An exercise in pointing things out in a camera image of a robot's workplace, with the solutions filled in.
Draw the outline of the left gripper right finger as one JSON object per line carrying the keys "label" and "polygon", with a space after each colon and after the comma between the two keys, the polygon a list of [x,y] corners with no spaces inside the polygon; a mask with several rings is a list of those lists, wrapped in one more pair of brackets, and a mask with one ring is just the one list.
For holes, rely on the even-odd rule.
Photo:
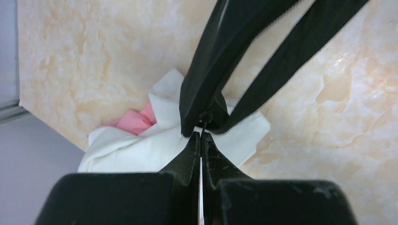
{"label": "left gripper right finger", "polygon": [[207,225],[355,225],[338,185],[327,180],[256,180],[201,138],[203,213]]}

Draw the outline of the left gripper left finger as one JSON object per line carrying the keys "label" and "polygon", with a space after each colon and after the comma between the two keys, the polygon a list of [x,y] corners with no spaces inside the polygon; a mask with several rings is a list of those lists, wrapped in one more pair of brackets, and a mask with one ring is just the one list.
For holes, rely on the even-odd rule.
{"label": "left gripper left finger", "polygon": [[197,225],[201,138],[159,172],[72,173],[54,185],[38,225]]}

